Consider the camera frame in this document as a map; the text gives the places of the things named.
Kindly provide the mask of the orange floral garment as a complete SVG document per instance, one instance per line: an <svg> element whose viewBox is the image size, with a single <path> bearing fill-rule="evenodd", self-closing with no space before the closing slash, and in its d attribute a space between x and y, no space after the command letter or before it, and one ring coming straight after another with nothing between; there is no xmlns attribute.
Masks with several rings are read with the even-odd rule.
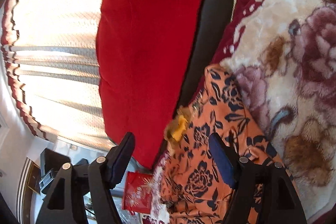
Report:
<svg viewBox="0 0 336 224"><path fill-rule="evenodd" d="M189 110L161 182L170 223L305 223L291 176L232 74L206 67Z"/></svg>

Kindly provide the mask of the dotted cream curtain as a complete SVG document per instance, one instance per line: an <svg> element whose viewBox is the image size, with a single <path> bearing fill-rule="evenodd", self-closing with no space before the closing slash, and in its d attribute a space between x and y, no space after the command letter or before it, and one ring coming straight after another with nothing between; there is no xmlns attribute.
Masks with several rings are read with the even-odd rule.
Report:
<svg viewBox="0 0 336 224"><path fill-rule="evenodd" d="M106 151L96 33L102 0L1 0L1 56L29 132Z"/></svg>

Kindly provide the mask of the dark leather sofa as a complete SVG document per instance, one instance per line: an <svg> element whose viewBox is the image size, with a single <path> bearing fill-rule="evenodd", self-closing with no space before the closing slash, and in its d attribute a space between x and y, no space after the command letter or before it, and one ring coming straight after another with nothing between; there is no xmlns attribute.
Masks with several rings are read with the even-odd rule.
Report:
<svg viewBox="0 0 336 224"><path fill-rule="evenodd" d="M129 0L123 116L168 119L194 94L229 22L233 0Z"/></svg>

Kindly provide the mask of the red gift box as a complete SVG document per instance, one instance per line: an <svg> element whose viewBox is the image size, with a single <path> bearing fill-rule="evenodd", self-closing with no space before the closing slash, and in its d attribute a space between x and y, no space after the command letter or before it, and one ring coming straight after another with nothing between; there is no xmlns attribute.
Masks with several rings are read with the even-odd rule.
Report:
<svg viewBox="0 0 336 224"><path fill-rule="evenodd" d="M122 209L134 213L150 214L153 175L140 172L126 174Z"/></svg>

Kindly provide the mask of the floral plush seat blanket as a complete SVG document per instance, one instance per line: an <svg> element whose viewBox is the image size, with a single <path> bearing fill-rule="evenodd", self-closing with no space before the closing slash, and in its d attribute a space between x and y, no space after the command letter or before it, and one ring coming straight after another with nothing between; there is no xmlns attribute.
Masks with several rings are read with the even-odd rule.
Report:
<svg viewBox="0 0 336 224"><path fill-rule="evenodd" d="M335 0L234 0L214 61L234 73L307 221L324 219L335 205Z"/></svg>

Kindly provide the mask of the red blanket on sofa back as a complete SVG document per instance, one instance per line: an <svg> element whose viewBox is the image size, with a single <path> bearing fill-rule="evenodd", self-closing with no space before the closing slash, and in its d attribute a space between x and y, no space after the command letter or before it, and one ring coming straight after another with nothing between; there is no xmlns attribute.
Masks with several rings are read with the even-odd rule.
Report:
<svg viewBox="0 0 336 224"><path fill-rule="evenodd" d="M157 161L163 130L196 92L230 22L233 0L102 0L96 36L105 131L135 135L134 158Z"/></svg>

